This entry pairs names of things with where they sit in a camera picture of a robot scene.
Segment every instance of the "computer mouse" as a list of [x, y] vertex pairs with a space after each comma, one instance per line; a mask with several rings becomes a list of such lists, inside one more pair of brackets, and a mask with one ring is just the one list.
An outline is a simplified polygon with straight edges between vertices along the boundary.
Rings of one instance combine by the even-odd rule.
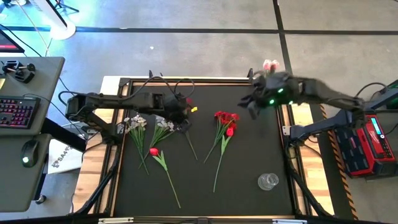
[[33, 167], [37, 162], [39, 154], [39, 142], [32, 139], [27, 141], [22, 147], [21, 161], [24, 167]]

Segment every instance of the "red flower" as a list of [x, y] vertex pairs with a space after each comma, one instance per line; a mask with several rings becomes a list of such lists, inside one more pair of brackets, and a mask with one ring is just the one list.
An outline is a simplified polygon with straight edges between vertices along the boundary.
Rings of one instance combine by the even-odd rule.
[[238, 114], [231, 114], [231, 117], [235, 120], [235, 121], [239, 121], [240, 117]]
[[227, 114], [225, 115], [225, 119], [228, 120], [228, 121], [231, 121], [231, 120], [232, 120], [232, 114], [227, 113]]
[[229, 128], [232, 128], [232, 130], [236, 130], [236, 123], [229, 124]]
[[214, 116], [215, 116], [215, 117], [220, 117], [222, 114], [223, 114], [222, 111], [217, 111], [217, 112], [214, 114]]
[[234, 129], [233, 129], [233, 128], [228, 128], [228, 129], [226, 130], [226, 135], [227, 135], [228, 137], [231, 137], [232, 135], [234, 135]]
[[153, 156], [158, 156], [159, 155], [159, 150], [157, 148], [150, 148], [149, 153]]
[[221, 118], [221, 124], [228, 124], [229, 121], [227, 119]]

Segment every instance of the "wooden platform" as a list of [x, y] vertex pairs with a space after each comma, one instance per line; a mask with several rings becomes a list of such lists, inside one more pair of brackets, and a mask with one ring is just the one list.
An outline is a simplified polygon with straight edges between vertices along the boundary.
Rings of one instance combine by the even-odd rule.
[[[104, 77], [100, 92], [106, 95], [115, 95], [118, 92], [120, 78], [121, 77]], [[312, 116], [309, 105], [300, 105], [300, 106], [292, 105], [292, 109], [293, 109], [295, 124], [307, 125], [312, 123]], [[113, 110], [96, 110], [95, 113], [106, 122], [110, 123], [112, 120]], [[118, 122], [122, 120], [122, 113], [123, 111], [119, 111]], [[286, 107], [284, 107], [284, 118], [285, 118], [285, 124], [289, 125], [289, 119], [287, 116]], [[92, 140], [90, 140], [87, 147], [98, 144], [100, 141], [101, 141], [101, 136], [99, 135], [95, 136]], [[316, 143], [307, 141], [306, 145], [319, 151], [318, 144]], [[101, 175], [101, 169], [104, 161], [105, 148], [106, 148], [105, 145], [100, 145], [86, 152], [84, 155], [83, 164], [76, 185], [75, 195], [73, 197], [73, 204], [75, 207], [75, 211], [83, 206], [83, 204], [88, 200], [90, 195], [94, 192], [95, 188], [98, 186]], [[111, 153], [111, 158], [109, 160], [110, 162], [108, 164], [108, 167], [110, 166], [110, 164], [114, 159], [114, 150], [115, 148]], [[330, 214], [334, 214], [329, 194], [329, 189], [328, 189], [328, 183], [326, 180], [325, 171], [323, 170], [322, 159], [319, 157], [318, 154], [314, 153], [307, 147], [301, 147], [300, 152], [302, 155], [305, 178], [308, 188], [311, 190], [312, 194], [314, 194], [314, 196], [317, 198], [318, 202], [321, 203], [323, 208]], [[303, 195], [298, 186], [296, 186], [296, 189], [297, 189], [297, 196], [298, 196], [300, 210], [302, 211], [302, 213], [305, 214]], [[100, 212], [102, 212], [106, 206], [108, 193], [109, 193], [109, 184], [105, 188], [103, 193]]]

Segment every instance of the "black mat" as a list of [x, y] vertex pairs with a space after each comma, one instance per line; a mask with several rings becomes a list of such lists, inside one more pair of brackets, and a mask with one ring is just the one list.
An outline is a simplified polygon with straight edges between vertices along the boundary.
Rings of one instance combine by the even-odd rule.
[[[146, 87], [151, 91], [169, 93], [165, 87]], [[191, 87], [179, 88], [188, 93]], [[182, 208], [177, 207], [167, 174], [153, 159], [148, 158], [148, 176], [138, 170], [139, 156], [131, 138], [124, 145], [114, 209], [116, 217], [130, 216], [237, 216], [291, 215], [292, 205], [284, 171], [276, 111], [262, 112], [253, 121], [248, 111], [236, 106], [248, 86], [196, 86], [191, 96], [198, 111], [193, 113], [189, 130], [199, 161], [196, 161], [184, 135], [175, 133], [160, 142], [164, 151]], [[216, 192], [213, 182], [220, 158], [220, 144], [203, 164], [216, 132], [213, 115], [223, 110], [238, 113], [236, 135], [230, 140], [223, 156]], [[154, 131], [154, 117], [144, 116], [149, 125], [146, 146]], [[263, 173], [275, 173], [279, 184], [263, 191], [257, 178]]]

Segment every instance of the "table leg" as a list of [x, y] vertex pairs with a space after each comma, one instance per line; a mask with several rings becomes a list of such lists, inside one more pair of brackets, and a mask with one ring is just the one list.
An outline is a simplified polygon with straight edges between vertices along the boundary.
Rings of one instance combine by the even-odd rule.
[[42, 126], [42, 133], [51, 134], [56, 140], [59, 140], [72, 148], [84, 152], [86, 150], [86, 141], [81, 137], [67, 131], [57, 123], [46, 118]]

